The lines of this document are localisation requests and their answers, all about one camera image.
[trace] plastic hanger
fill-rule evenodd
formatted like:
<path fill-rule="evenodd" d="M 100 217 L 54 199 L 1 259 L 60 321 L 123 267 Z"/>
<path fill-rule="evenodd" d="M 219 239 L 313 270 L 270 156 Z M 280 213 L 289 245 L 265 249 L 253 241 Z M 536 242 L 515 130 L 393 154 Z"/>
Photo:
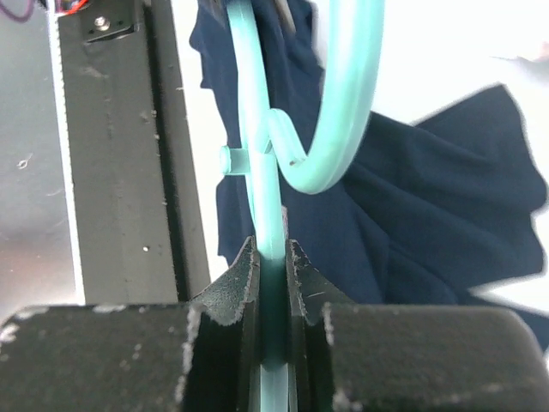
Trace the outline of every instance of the plastic hanger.
<path fill-rule="evenodd" d="M 285 231 L 279 168 L 297 191 L 316 194 L 348 169 L 364 135 L 377 80 L 384 0 L 330 0 L 329 51 L 323 100 L 307 154 L 291 119 L 271 109 L 250 0 L 227 6 L 238 66 L 241 149 L 222 148 L 225 175 L 244 175 L 261 255 L 263 361 L 261 411 L 288 405 Z"/>

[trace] white wall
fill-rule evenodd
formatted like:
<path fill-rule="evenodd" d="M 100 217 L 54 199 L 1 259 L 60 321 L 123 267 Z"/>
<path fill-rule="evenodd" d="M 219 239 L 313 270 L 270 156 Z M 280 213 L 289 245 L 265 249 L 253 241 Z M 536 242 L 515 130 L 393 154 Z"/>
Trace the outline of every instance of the white wall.
<path fill-rule="evenodd" d="M 317 47 L 325 56 L 327 6 L 315 0 L 322 26 Z M 383 56 L 374 110 L 412 124 L 456 100 L 494 82 L 504 82 L 524 112 L 535 162 L 549 179 L 549 65 L 525 64 L 491 58 L 493 55 L 531 55 L 536 40 L 547 34 L 547 0 L 441 2 L 387 0 Z M 178 47 L 188 106 L 204 233 L 212 279 L 225 269 L 217 257 L 215 186 L 218 147 L 226 134 L 211 91 L 201 90 L 200 57 L 189 47 L 196 20 L 196 2 L 173 2 Z M 535 225 L 549 245 L 549 214 L 539 214 Z M 549 312 L 549 281 L 533 276 L 528 282 L 493 286 L 484 295 Z"/>

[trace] dark blue cloth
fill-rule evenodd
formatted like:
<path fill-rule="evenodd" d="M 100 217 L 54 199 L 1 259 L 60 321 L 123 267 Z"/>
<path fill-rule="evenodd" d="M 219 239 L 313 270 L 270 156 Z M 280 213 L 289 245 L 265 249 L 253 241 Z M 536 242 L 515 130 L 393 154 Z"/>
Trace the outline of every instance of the dark blue cloth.
<path fill-rule="evenodd" d="M 287 33 L 275 2 L 252 3 L 271 106 L 289 114 L 308 149 L 323 73 L 311 48 L 311 6 L 289 1 L 297 31 Z M 202 1 L 190 43 L 202 55 L 202 86 L 214 91 L 228 145 L 237 148 L 238 79 L 223 2 Z M 416 127 L 373 113 L 340 183 L 308 196 L 281 179 L 281 193 L 290 237 L 359 303 L 478 304 L 469 288 L 543 266 L 531 213 L 545 203 L 546 184 L 503 86 Z M 217 201 L 219 253 L 230 263 L 253 234 L 244 179 L 223 179 Z M 547 348 L 549 320 L 517 312 Z"/>

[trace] screw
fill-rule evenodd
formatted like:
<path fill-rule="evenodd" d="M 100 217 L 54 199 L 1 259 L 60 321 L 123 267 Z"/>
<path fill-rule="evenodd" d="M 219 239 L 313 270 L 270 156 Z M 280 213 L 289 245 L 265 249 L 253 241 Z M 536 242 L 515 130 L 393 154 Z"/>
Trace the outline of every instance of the screw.
<path fill-rule="evenodd" d="M 97 27 L 97 29 L 100 30 L 101 32 L 107 31 L 111 26 L 111 22 L 108 21 L 108 19 L 106 17 L 103 17 L 102 15 L 95 19 L 94 24 Z"/>

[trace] red wire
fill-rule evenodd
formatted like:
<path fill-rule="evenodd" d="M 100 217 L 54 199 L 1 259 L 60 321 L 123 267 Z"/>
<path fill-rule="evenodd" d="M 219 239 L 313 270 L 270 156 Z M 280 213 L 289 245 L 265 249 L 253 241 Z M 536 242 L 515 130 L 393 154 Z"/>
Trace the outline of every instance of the red wire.
<path fill-rule="evenodd" d="M 65 13 L 66 15 L 73 15 L 74 13 L 76 13 L 78 10 L 80 10 L 84 4 L 87 3 L 87 0 L 80 0 L 80 2 L 78 2 L 77 4 L 75 4 L 72 9 L 70 10 L 67 10 L 67 12 Z"/>

